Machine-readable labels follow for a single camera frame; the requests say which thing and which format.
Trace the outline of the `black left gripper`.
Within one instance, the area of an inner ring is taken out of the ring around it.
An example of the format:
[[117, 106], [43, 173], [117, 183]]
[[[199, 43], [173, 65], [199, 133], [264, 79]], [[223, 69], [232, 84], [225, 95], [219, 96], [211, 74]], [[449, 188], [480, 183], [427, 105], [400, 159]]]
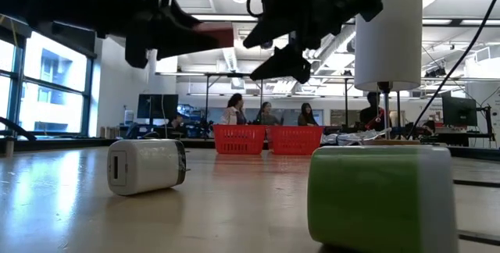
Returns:
[[144, 69], [148, 52], [156, 50], [156, 60], [214, 49], [219, 42], [194, 29], [202, 23], [185, 12], [177, 0], [144, 0], [127, 27], [125, 59], [130, 66]]

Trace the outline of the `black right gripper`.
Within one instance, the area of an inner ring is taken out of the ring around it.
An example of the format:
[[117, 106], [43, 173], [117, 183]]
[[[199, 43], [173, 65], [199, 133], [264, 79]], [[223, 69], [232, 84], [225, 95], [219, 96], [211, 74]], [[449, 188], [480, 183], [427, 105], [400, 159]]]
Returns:
[[324, 36], [338, 33], [356, 14], [373, 18], [381, 9], [381, 0], [262, 0], [262, 15], [243, 45], [253, 48], [290, 33], [295, 35], [295, 45], [275, 48], [250, 78], [293, 77], [300, 84], [308, 82], [311, 63], [297, 48], [318, 48]]

